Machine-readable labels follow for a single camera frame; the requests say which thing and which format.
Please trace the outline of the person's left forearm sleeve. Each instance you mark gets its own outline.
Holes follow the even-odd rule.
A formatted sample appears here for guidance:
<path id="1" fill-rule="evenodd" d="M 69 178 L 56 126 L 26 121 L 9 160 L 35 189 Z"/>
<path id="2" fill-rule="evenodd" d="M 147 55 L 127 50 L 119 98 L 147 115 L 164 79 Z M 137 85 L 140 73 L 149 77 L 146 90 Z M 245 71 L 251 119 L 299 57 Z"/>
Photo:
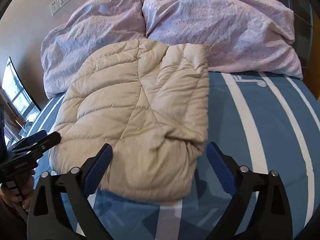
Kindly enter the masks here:
<path id="1" fill-rule="evenodd" d="M 0 230 L 2 239 L 27 239 L 27 224 L 18 212 L 1 199 Z"/>

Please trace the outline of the person's left hand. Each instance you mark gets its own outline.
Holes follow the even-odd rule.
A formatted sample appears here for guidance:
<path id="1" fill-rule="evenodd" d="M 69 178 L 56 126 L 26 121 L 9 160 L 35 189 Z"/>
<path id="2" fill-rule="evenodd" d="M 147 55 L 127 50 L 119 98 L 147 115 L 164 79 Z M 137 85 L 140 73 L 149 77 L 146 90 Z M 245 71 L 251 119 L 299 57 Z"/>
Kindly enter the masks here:
<path id="1" fill-rule="evenodd" d="M 28 211 L 31 205 L 34 192 L 34 175 L 35 170 L 30 170 L 22 176 L 24 184 L 21 186 L 22 197 L 16 196 L 14 191 L 6 185 L 1 184 L 1 198 L 9 207 L 14 207 L 13 203 L 22 203 L 21 206 Z"/>

